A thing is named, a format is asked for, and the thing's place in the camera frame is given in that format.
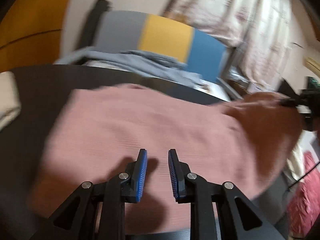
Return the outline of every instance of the dark table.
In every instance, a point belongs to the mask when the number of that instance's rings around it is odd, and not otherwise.
[[[157,78],[135,73],[76,65],[40,65],[11,70],[16,78],[22,105],[20,115],[0,131],[0,235],[1,239],[29,239],[39,226],[26,208],[28,191],[35,179],[44,142],[73,89],[94,89],[135,83],[171,97],[209,105],[221,102],[206,93]],[[271,223],[283,216],[282,195],[287,181],[280,176],[254,203]],[[157,235],[148,239],[181,239]],[[146,239],[145,236],[134,239]]]

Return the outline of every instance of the red fabric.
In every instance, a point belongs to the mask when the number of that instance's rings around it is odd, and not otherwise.
[[[305,170],[315,166],[311,152],[304,154]],[[291,231],[295,237],[305,237],[320,213],[320,173],[314,169],[299,184],[296,195],[289,204]]]

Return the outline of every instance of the pink cloth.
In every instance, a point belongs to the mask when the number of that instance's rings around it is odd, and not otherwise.
[[[310,151],[304,154],[305,171],[315,166]],[[310,172],[291,200],[288,211],[291,218],[290,230],[294,237],[305,237],[320,213],[320,173],[318,169]]]
[[[30,204],[47,217],[83,181],[108,180],[145,148],[143,197],[126,204],[126,233],[188,228],[190,206],[173,197],[168,150],[207,181],[232,181],[253,198],[278,176],[301,133],[297,110],[279,106],[280,97],[203,106],[132,84],[75,90],[46,143]]]

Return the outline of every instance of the black cable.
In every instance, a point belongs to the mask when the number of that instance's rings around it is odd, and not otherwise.
[[[8,43],[4,44],[3,46],[0,47],[0,49],[3,49],[5,47],[7,47],[8,45],[10,44],[13,44],[17,41],[21,41],[21,40],[24,40],[24,39],[27,39],[27,38],[30,38],[30,37],[33,37],[33,36],[37,36],[37,35],[41,35],[41,34],[46,34],[46,33],[53,33],[53,32],[58,32],[58,31],[61,31],[62,29],[56,29],[56,30],[49,30],[49,31],[44,31],[44,32],[39,32],[39,33],[33,33],[33,34],[30,34],[30,35],[27,35],[27,36],[24,36],[24,37],[21,37],[21,38],[18,38],[14,41],[9,41]]]
[[[312,167],[306,174],[304,174],[300,179],[298,179],[296,182],[292,183],[292,184],[288,187],[287,191],[289,191],[290,188],[292,188],[294,185],[296,185],[298,182],[300,182],[300,180],[302,180],[304,177],[308,176],[309,173],[312,172],[319,164],[320,164],[320,161],[317,162],[317,164],[316,164],[315,166],[313,166],[313,167]]]
[[[285,205],[284,205],[284,200],[287,200],[287,194],[289,192],[292,192],[291,188],[296,185],[297,183],[299,183],[303,178],[305,178],[306,176],[308,176],[318,165],[320,164],[320,161],[316,163],[315,166],[313,166],[306,174],[304,174],[300,179],[296,180],[294,183],[292,183],[288,188],[287,190],[283,193],[282,195],[282,207],[285,207],[284,209],[286,209],[288,203],[287,201],[285,202]]]

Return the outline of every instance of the white curtain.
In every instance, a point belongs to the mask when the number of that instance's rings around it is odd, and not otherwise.
[[[275,88],[285,64],[290,0],[259,0],[241,69],[251,82]]]
[[[166,17],[191,25],[231,47],[249,30],[241,69],[251,82],[272,87],[287,47],[290,0],[174,0]]]

